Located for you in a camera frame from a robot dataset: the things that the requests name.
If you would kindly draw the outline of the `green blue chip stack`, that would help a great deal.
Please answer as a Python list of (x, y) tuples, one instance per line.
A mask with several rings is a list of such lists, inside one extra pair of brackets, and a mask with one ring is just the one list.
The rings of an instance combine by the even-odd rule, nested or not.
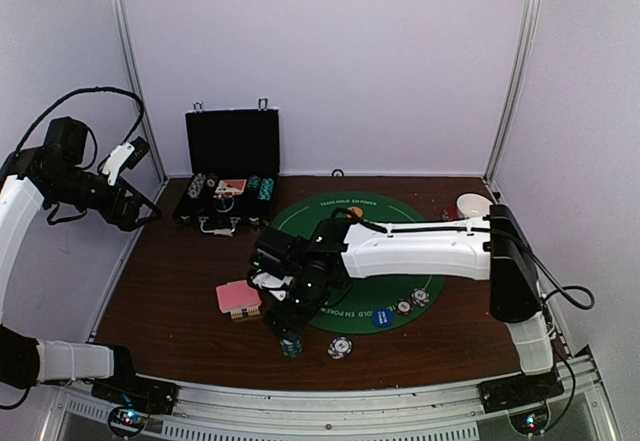
[(303, 344), (300, 338), (295, 340), (281, 339), (280, 345), (283, 354), (288, 358), (296, 358), (303, 351)]

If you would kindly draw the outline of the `blue tan chip stack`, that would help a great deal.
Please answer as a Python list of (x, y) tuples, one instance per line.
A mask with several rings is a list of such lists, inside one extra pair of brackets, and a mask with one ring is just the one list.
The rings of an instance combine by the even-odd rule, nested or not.
[(343, 359), (347, 357), (353, 349), (353, 343), (347, 337), (336, 337), (334, 338), (327, 349), (329, 356), (334, 359)]

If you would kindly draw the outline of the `red-backed card deck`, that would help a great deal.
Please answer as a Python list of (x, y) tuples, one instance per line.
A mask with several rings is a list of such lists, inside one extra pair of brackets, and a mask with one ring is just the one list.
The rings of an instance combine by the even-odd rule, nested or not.
[(258, 309), (262, 303), (258, 291), (246, 280), (229, 282), (216, 287), (218, 308), (223, 314)]

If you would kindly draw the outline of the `blue small blind button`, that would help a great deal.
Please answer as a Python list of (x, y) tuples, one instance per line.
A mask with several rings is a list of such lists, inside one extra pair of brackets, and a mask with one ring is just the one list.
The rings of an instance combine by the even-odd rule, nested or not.
[(388, 308), (375, 309), (371, 314), (371, 322), (376, 328), (389, 328), (393, 325), (394, 313)]

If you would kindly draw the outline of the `black orange chips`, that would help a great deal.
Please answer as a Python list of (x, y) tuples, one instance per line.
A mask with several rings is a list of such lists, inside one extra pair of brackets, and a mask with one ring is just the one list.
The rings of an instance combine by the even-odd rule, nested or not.
[(413, 304), (407, 299), (400, 299), (396, 303), (396, 311), (398, 314), (407, 316), (413, 311)]

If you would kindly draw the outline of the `orange big blind button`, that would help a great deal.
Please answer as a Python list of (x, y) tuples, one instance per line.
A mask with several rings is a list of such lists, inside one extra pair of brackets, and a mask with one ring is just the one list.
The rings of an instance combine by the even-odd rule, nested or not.
[(356, 217), (361, 217), (363, 215), (363, 211), (356, 207), (349, 208), (348, 213), (350, 216)]

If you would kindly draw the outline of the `blue tan chips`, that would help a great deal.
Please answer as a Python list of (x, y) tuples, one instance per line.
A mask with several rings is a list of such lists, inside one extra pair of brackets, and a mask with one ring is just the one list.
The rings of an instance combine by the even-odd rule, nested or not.
[(415, 288), (411, 292), (411, 302), (417, 307), (426, 307), (430, 303), (430, 294), (423, 288)]

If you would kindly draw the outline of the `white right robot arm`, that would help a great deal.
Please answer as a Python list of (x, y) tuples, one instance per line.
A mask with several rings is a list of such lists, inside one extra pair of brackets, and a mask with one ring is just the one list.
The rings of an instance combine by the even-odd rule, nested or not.
[(308, 238), (267, 228), (250, 258), (252, 283), (276, 301), (266, 323), (296, 341), (351, 279), (438, 275), (490, 283), (491, 316), (507, 326), (520, 370), (512, 391), (535, 401), (551, 385), (554, 355), (529, 243), (511, 211), (493, 205), (485, 216), (449, 222), (382, 223), (337, 207)]

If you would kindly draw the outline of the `black orange chip row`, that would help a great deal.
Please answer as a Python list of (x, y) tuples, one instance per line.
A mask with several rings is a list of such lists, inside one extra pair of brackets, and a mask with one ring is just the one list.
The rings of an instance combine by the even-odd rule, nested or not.
[(214, 188), (218, 183), (218, 177), (214, 174), (210, 174), (206, 177), (205, 184), (209, 188)]

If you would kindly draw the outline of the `clear acrylic dealer button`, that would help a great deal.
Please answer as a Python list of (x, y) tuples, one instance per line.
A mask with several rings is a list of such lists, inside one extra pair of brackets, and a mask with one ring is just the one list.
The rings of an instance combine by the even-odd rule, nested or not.
[(235, 198), (234, 196), (215, 196), (213, 205), (218, 213), (228, 213), (235, 205)]

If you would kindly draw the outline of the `green round poker mat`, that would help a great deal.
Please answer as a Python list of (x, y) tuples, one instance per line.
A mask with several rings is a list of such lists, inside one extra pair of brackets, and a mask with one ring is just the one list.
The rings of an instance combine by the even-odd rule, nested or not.
[[(425, 218), (404, 203), (382, 195), (343, 191), (307, 198), (275, 216), (272, 225), (290, 235), (310, 237), (318, 223), (337, 208), (345, 208), (369, 221), (422, 223)], [(444, 287), (435, 275), (378, 276), (356, 279), (334, 292), (329, 307), (309, 323), (338, 335), (366, 335), (389, 331), (424, 314)]]

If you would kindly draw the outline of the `boxed card deck in case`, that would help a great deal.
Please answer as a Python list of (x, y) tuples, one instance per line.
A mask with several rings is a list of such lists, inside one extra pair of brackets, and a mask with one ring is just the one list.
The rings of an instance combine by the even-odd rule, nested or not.
[(247, 186), (246, 179), (221, 179), (214, 193), (216, 196), (233, 197), (244, 193)]

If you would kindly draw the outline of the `black poker set case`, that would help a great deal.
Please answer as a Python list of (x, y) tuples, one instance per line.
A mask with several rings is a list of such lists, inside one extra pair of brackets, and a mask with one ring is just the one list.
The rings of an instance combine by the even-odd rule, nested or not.
[[(281, 171), (279, 109), (266, 97), (255, 108), (206, 110), (197, 101), (186, 113), (186, 131), (191, 177), (175, 207), (175, 222), (192, 225), (203, 234), (232, 237), (239, 226), (262, 227), (274, 216)], [(192, 178), (202, 173), (221, 179), (246, 179), (252, 175), (274, 178), (276, 187), (271, 201), (259, 201), (258, 189), (234, 196), (228, 213), (218, 213), (213, 205), (214, 188), (204, 185), (197, 199), (187, 196)]]

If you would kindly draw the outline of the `dark green chip row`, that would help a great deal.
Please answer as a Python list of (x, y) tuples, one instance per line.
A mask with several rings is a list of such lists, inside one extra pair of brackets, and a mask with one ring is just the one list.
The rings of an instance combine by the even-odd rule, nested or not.
[(247, 188), (249, 190), (258, 189), (260, 184), (261, 184), (261, 177), (257, 175), (252, 175), (247, 180)]

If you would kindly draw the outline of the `white patterned teacup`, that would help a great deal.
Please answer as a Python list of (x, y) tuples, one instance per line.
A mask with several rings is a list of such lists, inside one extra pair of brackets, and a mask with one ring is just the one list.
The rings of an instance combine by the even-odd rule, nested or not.
[(493, 202), (476, 193), (461, 194), (455, 203), (458, 217), (468, 219), (474, 217), (484, 217), (490, 213)]

